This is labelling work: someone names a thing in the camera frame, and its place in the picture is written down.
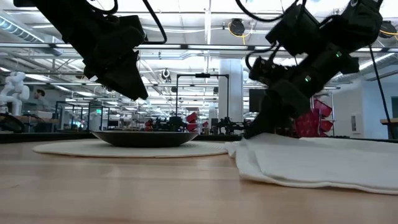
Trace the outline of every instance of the humanoid robot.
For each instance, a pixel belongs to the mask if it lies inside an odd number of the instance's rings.
[[[24,85],[26,75],[23,72],[11,72],[6,77],[6,85],[0,92],[0,113],[9,113],[7,103],[12,103],[11,114],[21,115],[22,101],[29,99],[29,87]]]

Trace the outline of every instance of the round white mat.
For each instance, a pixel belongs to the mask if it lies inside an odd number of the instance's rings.
[[[87,157],[192,157],[226,154],[223,143],[187,142],[179,147],[128,148],[114,147],[101,140],[58,142],[33,148],[40,153]]]

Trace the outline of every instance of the white towel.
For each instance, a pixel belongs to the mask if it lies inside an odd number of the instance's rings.
[[[398,144],[261,134],[225,148],[245,179],[398,194]]]

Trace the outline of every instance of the dark bowl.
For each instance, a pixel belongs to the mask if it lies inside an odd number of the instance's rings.
[[[93,131],[97,138],[116,147],[176,147],[191,141],[197,133],[147,131]]]

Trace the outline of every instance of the column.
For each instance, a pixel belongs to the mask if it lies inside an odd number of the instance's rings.
[[[227,116],[227,99],[229,99],[229,118],[234,122],[243,121],[243,68],[241,59],[220,59],[220,75],[229,75],[229,80],[219,77],[218,80],[218,118]]]

